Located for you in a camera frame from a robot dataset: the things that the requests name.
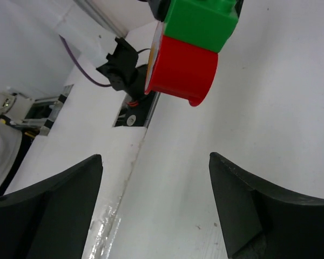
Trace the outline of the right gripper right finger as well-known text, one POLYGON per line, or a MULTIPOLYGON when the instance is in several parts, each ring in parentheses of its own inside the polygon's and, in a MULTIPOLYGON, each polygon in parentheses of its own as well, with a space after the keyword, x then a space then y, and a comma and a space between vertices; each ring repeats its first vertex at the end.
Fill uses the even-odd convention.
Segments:
POLYGON ((229 258, 324 258, 324 199, 282 188, 216 152, 209 171, 229 258))

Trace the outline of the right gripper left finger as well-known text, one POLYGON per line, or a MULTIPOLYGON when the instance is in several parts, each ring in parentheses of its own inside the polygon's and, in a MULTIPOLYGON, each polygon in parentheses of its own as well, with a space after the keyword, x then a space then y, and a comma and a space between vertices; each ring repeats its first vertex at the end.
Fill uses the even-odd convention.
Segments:
POLYGON ((0 258, 81 258, 102 173, 95 154, 0 196, 0 258))

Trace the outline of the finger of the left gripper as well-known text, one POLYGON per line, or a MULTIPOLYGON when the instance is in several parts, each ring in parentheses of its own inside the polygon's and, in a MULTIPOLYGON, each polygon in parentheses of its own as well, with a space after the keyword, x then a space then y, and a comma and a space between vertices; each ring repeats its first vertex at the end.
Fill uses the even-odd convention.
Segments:
POLYGON ((171 0, 148 0, 154 18, 163 22, 167 16, 171 0))
POLYGON ((244 0, 236 0, 234 8, 237 13, 237 16, 240 16, 243 3, 244 3, 244 0))

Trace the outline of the red flower lego piece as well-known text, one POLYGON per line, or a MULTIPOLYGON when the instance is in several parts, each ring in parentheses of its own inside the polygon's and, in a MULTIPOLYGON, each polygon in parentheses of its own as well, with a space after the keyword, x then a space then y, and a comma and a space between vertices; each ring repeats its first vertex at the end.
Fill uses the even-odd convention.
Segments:
POLYGON ((157 23, 148 58, 144 93, 152 91, 186 99, 196 107, 207 96, 218 65, 218 54, 166 36, 157 23))

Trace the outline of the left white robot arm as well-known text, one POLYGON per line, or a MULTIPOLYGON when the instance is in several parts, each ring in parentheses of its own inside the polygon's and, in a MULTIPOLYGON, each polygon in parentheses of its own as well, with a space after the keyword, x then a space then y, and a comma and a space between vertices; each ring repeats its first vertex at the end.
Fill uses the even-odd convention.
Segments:
POLYGON ((157 20, 148 64, 124 38, 98 68, 110 86, 134 100, 166 93, 199 105, 213 83, 218 54, 232 35, 242 1, 149 1, 157 20))

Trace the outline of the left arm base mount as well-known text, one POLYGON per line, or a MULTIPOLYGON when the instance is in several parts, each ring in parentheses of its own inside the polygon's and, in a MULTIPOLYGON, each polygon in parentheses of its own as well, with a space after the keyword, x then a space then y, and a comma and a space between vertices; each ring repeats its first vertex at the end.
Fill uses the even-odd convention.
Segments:
POLYGON ((151 91, 144 93, 148 65, 135 68, 133 77, 126 82, 120 79, 115 82, 114 89, 124 91, 126 97, 113 124, 114 127, 145 127, 149 126, 159 93, 151 91))

